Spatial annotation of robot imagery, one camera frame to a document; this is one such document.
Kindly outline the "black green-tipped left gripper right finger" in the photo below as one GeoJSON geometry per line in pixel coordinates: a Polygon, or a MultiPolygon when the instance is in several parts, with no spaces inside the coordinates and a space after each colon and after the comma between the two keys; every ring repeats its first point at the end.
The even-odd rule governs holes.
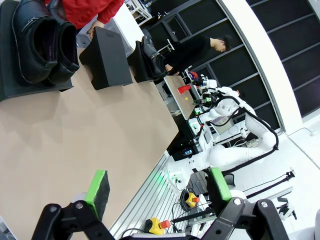
{"type": "Polygon", "coordinates": [[[203,240],[228,240],[235,229],[243,229],[251,240],[287,240],[288,234],[277,209],[269,199],[250,203],[232,196],[218,167],[206,169],[207,191],[216,214],[203,240]]]}

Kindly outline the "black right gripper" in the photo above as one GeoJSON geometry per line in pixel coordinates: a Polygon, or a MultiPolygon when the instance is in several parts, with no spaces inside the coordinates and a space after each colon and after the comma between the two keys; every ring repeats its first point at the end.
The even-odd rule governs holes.
{"type": "Polygon", "coordinates": [[[204,93],[199,99],[199,105],[202,106],[211,106],[214,105],[217,101],[215,93],[204,93]]]}

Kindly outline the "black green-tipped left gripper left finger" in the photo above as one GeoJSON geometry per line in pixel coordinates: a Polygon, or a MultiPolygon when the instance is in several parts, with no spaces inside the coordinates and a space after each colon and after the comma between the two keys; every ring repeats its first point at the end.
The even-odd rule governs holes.
{"type": "Polygon", "coordinates": [[[70,240],[82,232],[89,240],[110,240],[111,233],[102,223],[110,194],[107,170],[97,170],[84,199],[66,207],[47,204],[34,229],[33,240],[70,240]]]}

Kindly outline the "person's left hand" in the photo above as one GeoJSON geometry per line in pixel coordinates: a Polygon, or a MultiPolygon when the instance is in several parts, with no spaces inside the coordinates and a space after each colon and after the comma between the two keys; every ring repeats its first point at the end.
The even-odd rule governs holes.
{"type": "Polygon", "coordinates": [[[105,24],[100,22],[99,20],[95,20],[91,27],[87,30],[86,34],[90,37],[90,39],[93,39],[93,36],[94,36],[94,29],[96,27],[99,27],[99,28],[104,28],[105,24]]]}

